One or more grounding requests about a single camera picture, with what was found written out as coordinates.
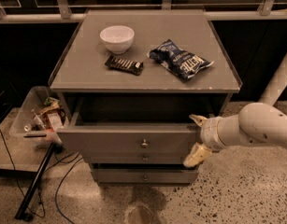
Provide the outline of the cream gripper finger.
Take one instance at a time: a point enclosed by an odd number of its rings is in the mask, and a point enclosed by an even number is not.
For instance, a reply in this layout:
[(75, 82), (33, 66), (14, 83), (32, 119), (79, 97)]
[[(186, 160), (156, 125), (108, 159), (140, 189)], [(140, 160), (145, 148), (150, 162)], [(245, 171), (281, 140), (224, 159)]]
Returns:
[(195, 124), (199, 127), (203, 127), (203, 125), (207, 122), (207, 118), (203, 117), (203, 116), (199, 116), (199, 115), (195, 115), (195, 114), (191, 114), (189, 116), (189, 118), (191, 120), (193, 120), (195, 122)]
[(185, 158), (183, 165), (187, 168), (195, 167), (212, 154), (212, 149), (204, 144), (196, 142), (191, 152)]

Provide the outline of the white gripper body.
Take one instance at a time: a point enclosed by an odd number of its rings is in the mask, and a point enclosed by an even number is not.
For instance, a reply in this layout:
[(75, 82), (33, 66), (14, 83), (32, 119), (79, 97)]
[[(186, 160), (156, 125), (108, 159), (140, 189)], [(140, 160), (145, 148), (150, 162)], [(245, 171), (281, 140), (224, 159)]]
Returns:
[(221, 123), (222, 117), (210, 118), (206, 119), (201, 127), (200, 138), (203, 144), (215, 152), (227, 148), (218, 132)]

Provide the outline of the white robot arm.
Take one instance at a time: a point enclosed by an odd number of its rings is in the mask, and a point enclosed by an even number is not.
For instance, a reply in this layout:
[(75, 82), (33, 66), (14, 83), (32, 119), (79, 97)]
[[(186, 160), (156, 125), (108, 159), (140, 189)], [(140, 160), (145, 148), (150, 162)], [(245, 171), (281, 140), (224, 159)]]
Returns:
[(276, 144), (287, 149), (287, 115), (274, 107), (286, 87), (287, 53), (258, 102), (245, 105), (237, 115), (225, 118), (190, 115), (201, 128), (201, 143), (194, 144), (183, 165), (195, 167), (213, 152), (230, 146)]

